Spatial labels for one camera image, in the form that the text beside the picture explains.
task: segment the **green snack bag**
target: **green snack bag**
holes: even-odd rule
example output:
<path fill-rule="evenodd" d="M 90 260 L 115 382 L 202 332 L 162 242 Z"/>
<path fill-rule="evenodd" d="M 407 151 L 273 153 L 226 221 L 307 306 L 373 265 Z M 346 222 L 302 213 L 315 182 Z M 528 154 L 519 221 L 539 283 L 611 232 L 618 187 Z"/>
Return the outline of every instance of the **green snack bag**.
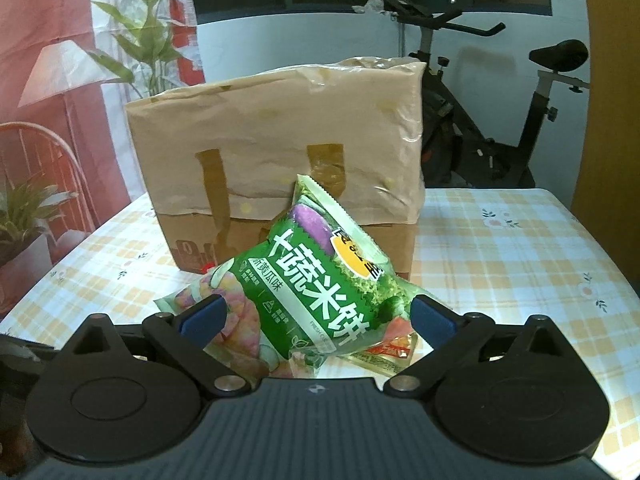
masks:
<path fill-rule="evenodd" d="M 222 332 L 205 348 L 249 380 L 309 376 L 329 355 L 359 352 L 412 332 L 409 307 L 423 291 L 311 177 L 267 240 L 156 304 L 179 313 L 220 294 Z"/>

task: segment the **table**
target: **table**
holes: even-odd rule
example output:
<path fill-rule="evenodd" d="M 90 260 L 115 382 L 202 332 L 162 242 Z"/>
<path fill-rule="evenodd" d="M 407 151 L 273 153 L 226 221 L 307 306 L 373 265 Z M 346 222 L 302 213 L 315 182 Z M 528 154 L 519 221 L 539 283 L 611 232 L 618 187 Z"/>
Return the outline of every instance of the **table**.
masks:
<path fill-rule="evenodd" d="M 101 226 L 44 277 L 0 332 L 62 346 L 86 316 L 139 322 L 153 301 L 193 281 L 175 267 L 148 197 Z M 611 404 L 595 459 L 616 478 L 640 473 L 640 300 L 605 251 L 540 189 L 428 189 L 412 281 L 459 313 L 498 323 L 552 317 Z M 416 357 L 429 351 L 418 346 Z M 335 360 L 324 376 L 369 375 Z M 378 377 L 381 383 L 384 378 Z"/>

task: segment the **exercise bike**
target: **exercise bike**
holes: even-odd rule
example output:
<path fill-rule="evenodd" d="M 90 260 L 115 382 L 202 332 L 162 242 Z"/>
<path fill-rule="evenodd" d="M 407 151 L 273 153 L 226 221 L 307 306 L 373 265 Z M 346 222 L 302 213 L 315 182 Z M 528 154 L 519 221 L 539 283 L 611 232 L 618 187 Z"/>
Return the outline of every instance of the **exercise bike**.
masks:
<path fill-rule="evenodd" d="M 451 23 L 462 15 L 459 9 L 434 17 L 425 7 L 409 0 L 383 0 L 385 9 L 393 12 L 399 23 L 417 25 L 421 31 L 420 49 L 410 56 L 427 64 L 431 60 L 433 32 L 446 28 L 482 36 L 495 36 L 506 26 L 498 23 L 490 30 Z M 548 118 L 555 121 L 558 109 L 549 107 L 549 94 L 554 81 L 569 85 L 576 93 L 588 89 L 589 83 L 562 75 L 581 67 L 588 59 L 587 47 L 579 40 L 567 40 L 555 46 L 532 50 L 529 59 L 547 70 L 538 70 L 538 87 L 533 93 L 520 142 L 511 146 L 485 137 L 463 106 L 442 82 L 446 57 L 438 58 L 437 73 L 425 70 L 422 78 L 422 174 L 425 187 L 440 187 L 451 181 L 455 172 L 471 187 L 527 188 L 535 187 L 529 169 L 531 154 L 540 129 Z"/>

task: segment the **lamp shade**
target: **lamp shade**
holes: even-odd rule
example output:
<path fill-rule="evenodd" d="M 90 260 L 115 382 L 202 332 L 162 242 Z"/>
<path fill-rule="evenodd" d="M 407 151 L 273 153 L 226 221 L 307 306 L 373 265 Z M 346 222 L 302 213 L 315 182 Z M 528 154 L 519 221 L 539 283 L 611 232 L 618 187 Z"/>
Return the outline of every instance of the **lamp shade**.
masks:
<path fill-rule="evenodd" d="M 96 63 L 74 41 L 43 47 L 22 91 L 18 107 L 73 88 L 96 82 L 117 82 L 118 77 Z"/>

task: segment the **bike handlebar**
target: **bike handlebar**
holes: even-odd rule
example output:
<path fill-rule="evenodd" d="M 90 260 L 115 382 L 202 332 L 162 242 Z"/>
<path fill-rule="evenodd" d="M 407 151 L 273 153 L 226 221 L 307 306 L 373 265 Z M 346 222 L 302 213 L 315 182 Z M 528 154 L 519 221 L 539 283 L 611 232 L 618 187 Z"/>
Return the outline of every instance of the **bike handlebar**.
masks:
<path fill-rule="evenodd" d="M 482 30 L 481 28 L 467 27 L 466 25 L 459 25 L 457 23 L 446 23 L 442 28 L 448 28 L 449 30 L 457 30 L 459 32 L 467 32 L 468 34 L 474 34 L 475 36 L 482 36 L 483 38 L 490 38 L 495 36 L 498 32 L 502 32 L 507 26 L 500 22 L 495 27 L 489 30 Z"/>
<path fill-rule="evenodd" d="M 462 9 L 451 9 L 434 18 L 427 9 L 409 2 L 408 0 L 383 1 L 385 3 L 385 9 L 390 9 L 396 14 L 398 22 L 407 23 L 408 25 L 417 25 L 418 27 L 430 28 L 431 30 L 448 28 L 449 30 L 466 32 L 467 34 L 482 36 L 483 38 L 490 38 L 491 36 L 495 36 L 496 34 L 498 34 L 498 32 L 501 32 L 505 28 L 507 28 L 507 26 L 502 22 L 498 23 L 497 25 L 495 25 L 495 27 L 492 27 L 489 30 L 467 27 L 466 25 L 459 25 L 457 23 L 449 23 L 451 20 L 455 20 L 457 17 L 462 15 Z"/>

